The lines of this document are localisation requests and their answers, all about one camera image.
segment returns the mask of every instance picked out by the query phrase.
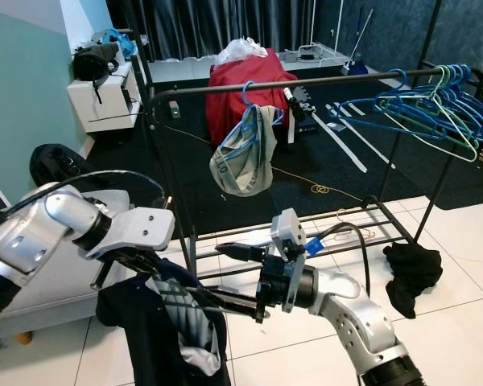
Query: metal clothes rack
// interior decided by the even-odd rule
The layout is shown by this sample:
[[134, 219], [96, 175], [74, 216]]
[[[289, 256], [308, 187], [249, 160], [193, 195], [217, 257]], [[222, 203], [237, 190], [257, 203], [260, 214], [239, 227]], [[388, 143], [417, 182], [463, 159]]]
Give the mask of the metal clothes rack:
[[[169, 193], [174, 197], [174, 200], [172, 201], [172, 205], [174, 208], [176, 229], [179, 235], [180, 245], [183, 250], [184, 259], [186, 260], [186, 265], [188, 270], [193, 274], [196, 274], [197, 260], [206, 258], [206, 257], [217, 256], [220, 253], [211, 252], [211, 253], [203, 253], [198, 256], [196, 255], [196, 242], [211, 239], [214, 236], [199, 237], [196, 234], [196, 229], [193, 224], [192, 218], [189, 214], [188, 206], [184, 200], [179, 180], [176, 178], [177, 174], [175, 172], [175, 164], [173, 162], [169, 147], [167, 145], [166, 132], [164, 129], [157, 129], [157, 126], [160, 122], [161, 113], [162, 113], [160, 107], [163, 105], [163, 103], [168, 102], [169, 100], [174, 100], [177, 97], [191, 96], [191, 95], [204, 95], [204, 94], [220, 93], [220, 92], [242, 91], [245, 85], [232, 84], [232, 85], [216, 86], [216, 87], [184, 88], [180, 90], [174, 89], [174, 90], [158, 92], [156, 94], [154, 92], [155, 85], [152, 82], [151, 74], [143, 52], [141, 39], [139, 38], [138, 26], [136, 24], [132, 5], [130, 4], [129, 0], [124, 0], [124, 5], [126, 6], [126, 16], [127, 16], [128, 23], [130, 24], [130, 28], [134, 32], [134, 37], [138, 45], [138, 51], [142, 61], [142, 69], [147, 79], [147, 84], [145, 85], [145, 87], [143, 87], [144, 81], [143, 81], [142, 69], [139, 65], [138, 59], [135, 56], [133, 56], [132, 61], [133, 61], [134, 74], [138, 82], [138, 89], [140, 91], [140, 97], [141, 97], [142, 104], [144, 106], [144, 112], [145, 112], [143, 116], [144, 122], [143, 122], [142, 130], [145, 135], [145, 139], [147, 141], [147, 145], [149, 147], [151, 156], [154, 159], [154, 162], [156, 163], [157, 161], [160, 161], [163, 166], [162, 169], [163, 169], [163, 178], [164, 178], [165, 187], [167, 188]], [[432, 34], [432, 31], [428, 32], [427, 39], [426, 39], [427, 43], [425, 43], [424, 45], [429, 44], [429, 41], [431, 40], [431, 34]], [[426, 52], [427, 52], [427, 49], [423, 50], [423, 55], [425, 55]], [[431, 75], [440, 74], [440, 70], [434, 69], [434, 68], [418, 69], [413, 71], [406, 71], [406, 74], [409, 77], [431, 76]], [[347, 83], [362, 82], [367, 80], [383, 80], [383, 79], [392, 79], [392, 78], [399, 78], [399, 77], [402, 77], [402, 75], [398, 74], [397, 72], [385, 72], [385, 73], [374, 73], [374, 74], [356, 75], [356, 76], [335, 76], [335, 77], [329, 77], [329, 78], [316, 78], [316, 79], [309, 79], [309, 80], [257, 83], [257, 84], [251, 84], [247, 89], [259, 90], [259, 89], [267, 89], [267, 88], [316, 86], [316, 85], [322, 85], [322, 84], [347, 84]], [[446, 162], [442, 170], [442, 173], [440, 174], [438, 183], [436, 184], [436, 188], [430, 199], [430, 203], [427, 206], [426, 211], [424, 212], [423, 219], [417, 229], [415, 236], [412, 236], [401, 225], [401, 223], [397, 220], [397, 218], [388, 210], [388, 208], [386, 208], [386, 206], [382, 203], [383, 193], [386, 189], [386, 184], [390, 176], [391, 166], [394, 163], [394, 158], [397, 153], [400, 137], [401, 137], [401, 133], [397, 132], [395, 135], [394, 143], [392, 145], [390, 156], [388, 157], [389, 162], [386, 166], [385, 174], [383, 175], [382, 183], [381, 183], [381, 186], [379, 187], [377, 196], [364, 201], [364, 203], [361, 205], [361, 209], [347, 212], [347, 213], [358, 213], [358, 212], [372, 211], [372, 210], [378, 209], [386, 217], [386, 220], [380, 221], [377, 223], [362, 224], [362, 225], [359, 225], [358, 227], [371, 228], [371, 227], [382, 226], [385, 224], [392, 224], [395, 227], [395, 229], [398, 231], [400, 236], [369, 242], [366, 244], [366, 246], [388, 244], [390, 242], [399, 241], [399, 240], [405, 240], [408, 243], [416, 243], [420, 237], [420, 234], [422, 233], [422, 230], [424, 229], [424, 226], [427, 222], [427, 218], [431, 213], [433, 205], [435, 204], [438, 196], [440, 195], [449, 167], [451, 165], [451, 161], [453, 160], [453, 156], [448, 157], [448, 161]], [[181, 214], [184, 214], [185, 222], [183, 222], [183, 219], [180, 218]], [[318, 219], [329, 218], [334, 216], [336, 216], [336, 214], [320, 216], [318, 217]], [[189, 239], [190, 239], [189, 246], [186, 245], [186, 242], [184, 239], [184, 233], [185, 233], [184, 226], [188, 230]], [[269, 228], [269, 226], [263, 225], [260, 227], [251, 228], [250, 230], [258, 230], [258, 229], [265, 229], [265, 228]], [[241, 232], [245, 232], [245, 231], [227, 232], [227, 233], [223, 233], [222, 236], [235, 235]], [[346, 252], [346, 251], [358, 249], [358, 248], [360, 248], [359, 245], [354, 245], [354, 246], [349, 246], [344, 248], [329, 249], [327, 252], [318, 253], [314, 257]], [[237, 273], [244, 273], [244, 272], [249, 272], [257, 269], [260, 269], [260, 267], [256, 266], [256, 267], [250, 267], [246, 269], [237, 269], [237, 270], [232, 270], [228, 272], [215, 273], [211, 275], [201, 276], [199, 277], [199, 279], [204, 280], [212, 277], [234, 275]]]

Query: gray curtain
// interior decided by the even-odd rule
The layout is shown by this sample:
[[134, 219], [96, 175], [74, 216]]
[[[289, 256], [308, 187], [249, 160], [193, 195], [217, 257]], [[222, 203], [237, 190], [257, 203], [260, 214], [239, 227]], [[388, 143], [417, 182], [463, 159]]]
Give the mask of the gray curtain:
[[[276, 51], [309, 43], [313, 0], [132, 0], [149, 37], [149, 60], [214, 55], [251, 37]], [[126, 27], [121, 0], [107, 0], [116, 28]]]

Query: white cabinet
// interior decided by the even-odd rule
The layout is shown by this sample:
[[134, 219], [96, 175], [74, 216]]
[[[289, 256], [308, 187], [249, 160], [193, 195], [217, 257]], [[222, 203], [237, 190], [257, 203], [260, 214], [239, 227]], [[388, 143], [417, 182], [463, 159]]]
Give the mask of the white cabinet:
[[[134, 126], [140, 97], [131, 62], [119, 66], [98, 88], [102, 103], [98, 100], [93, 82], [74, 80], [67, 90], [87, 133]], [[125, 92], [129, 93], [127, 101]]]

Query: black rug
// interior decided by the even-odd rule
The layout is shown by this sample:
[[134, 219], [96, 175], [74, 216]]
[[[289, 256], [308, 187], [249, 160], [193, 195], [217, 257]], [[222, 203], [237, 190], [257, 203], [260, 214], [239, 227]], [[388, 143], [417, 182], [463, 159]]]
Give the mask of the black rug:
[[[319, 76], [337, 76], [338, 68], [298, 70], [300, 79]], [[173, 88], [202, 87], [208, 80], [186, 80], [157, 84], [158, 91]], [[328, 122], [326, 103], [346, 101], [356, 97], [373, 97], [388, 89], [381, 82], [310, 87], [312, 103], [317, 115]], [[177, 100], [181, 118], [165, 122], [167, 125], [209, 140], [204, 116], [204, 96], [186, 96]], [[385, 156], [390, 152], [394, 133], [380, 129], [356, 127], [369, 142]], [[227, 195], [218, 188], [208, 168], [212, 147], [195, 138], [165, 130], [164, 135], [172, 153], [176, 178], [180, 181], [188, 210], [199, 233], [240, 228], [270, 222], [271, 217], [287, 207], [293, 207], [300, 216], [312, 215], [341, 207], [355, 207], [358, 202], [332, 191], [312, 194], [311, 185], [294, 177], [274, 171], [272, 187], [249, 198]], [[348, 129], [339, 133], [347, 146], [368, 168], [362, 173], [345, 153], [320, 129], [317, 133], [299, 135], [293, 146], [279, 145], [272, 165], [329, 187], [347, 191], [363, 198], [376, 195], [385, 170], [385, 163]], [[154, 163], [143, 141], [141, 120], [133, 129], [100, 133], [88, 160], [97, 168], [126, 168], [162, 180], [161, 166]], [[404, 199], [422, 194], [429, 195], [441, 172], [444, 154], [413, 138], [403, 136], [398, 148], [397, 170], [390, 174], [384, 200]], [[154, 192], [139, 181], [129, 181], [130, 196], [137, 205], [151, 205]], [[478, 162], [467, 164], [456, 161], [448, 176], [446, 189], [439, 207], [449, 209], [483, 202], [483, 166]]]

